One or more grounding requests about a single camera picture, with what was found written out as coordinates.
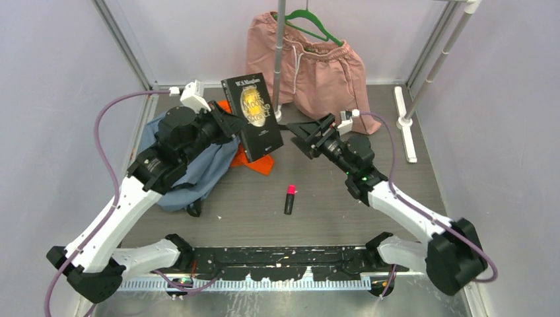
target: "orange cloth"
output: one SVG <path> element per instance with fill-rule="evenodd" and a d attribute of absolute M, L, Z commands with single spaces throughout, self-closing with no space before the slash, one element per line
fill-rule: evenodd
<path fill-rule="evenodd" d="M 231 113 L 231 108 L 227 100 L 218 101 L 218 105 L 226 112 Z M 245 165 L 252 170 L 268 176 L 268 174 L 270 174 L 270 170 L 272 170 L 272 166 L 274 166 L 274 158 L 272 158 L 270 155 L 265 155 L 264 157 L 249 163 L 247 155 L 245 155 L 245 149 L 240 143 L 239 148 L 237 148 L 237 153 L 235 153 L 235 157 L 233 158 L 230 166 L 236 167 L 241 165 Z"/>

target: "blue bag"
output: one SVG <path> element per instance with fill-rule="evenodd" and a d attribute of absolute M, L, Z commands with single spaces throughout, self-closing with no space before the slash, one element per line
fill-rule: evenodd
<path fill-rule="evenodd" d="M 163 117 L 165 112 L 146 124 L 142 131 L 138 152 L 149 148 L 156 141 L 154 134 L 158 131 L 158 123 Z M 218 180 L 227 172 L 238 146 L 238 137 L 230 143 L 210 145 L 189 164 L 186 174 L 161 197 L 158 205 L 165 211 L 186 209 L 191 216 L 200 216 L 202 200 L 210 194 Z"/>

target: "shorts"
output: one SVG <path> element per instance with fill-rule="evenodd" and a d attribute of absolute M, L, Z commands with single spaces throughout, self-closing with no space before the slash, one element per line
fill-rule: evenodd
<path fill-rule="evenodd" d="M 247 41 L 247 74 L 263 73 L 270 95 L 273 91 L 276 20 L 273 12 L 253 20 Z M 366 71 L 362 59 L 346 41 L 309 42 L 298 30 L 286 26 L 282 50 L 279 104 L 294 102 L 309 118 L 318 120 L 328 114 L 340 123 L 340 111 L 358 109 L 369 112 Z M 354 119 L 352 130 L 371 134 L 381 123 L 371 116 Z"/>

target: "drawstring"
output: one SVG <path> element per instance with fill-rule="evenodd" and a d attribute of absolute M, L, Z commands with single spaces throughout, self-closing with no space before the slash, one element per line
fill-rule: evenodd
<path fill-rule="evenodd" d="M 294 74 L 294 94 L 296 93 L 296 80 L 297 80 L 297 73 L 299 71 L 299 62 L 301 60 L 301 56 L 303 55 L 303 53 L 300 53 L 299 55 L 297 55 L 297 51 L 296 51 L 296 47 L 292 46 L 292 48 L 294 49 L 294 58 L 296 61 L 296 71 Z"/>

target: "book cover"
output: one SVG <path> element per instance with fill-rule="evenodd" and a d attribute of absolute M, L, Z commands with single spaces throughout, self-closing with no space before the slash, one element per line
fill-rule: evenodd
<path fill-rule="evenodd" d="M 249 121 L 241 130 L 249 162 L 284 145 L 262 73 L 224 79 L 222 87 L 232 113 Z"/>

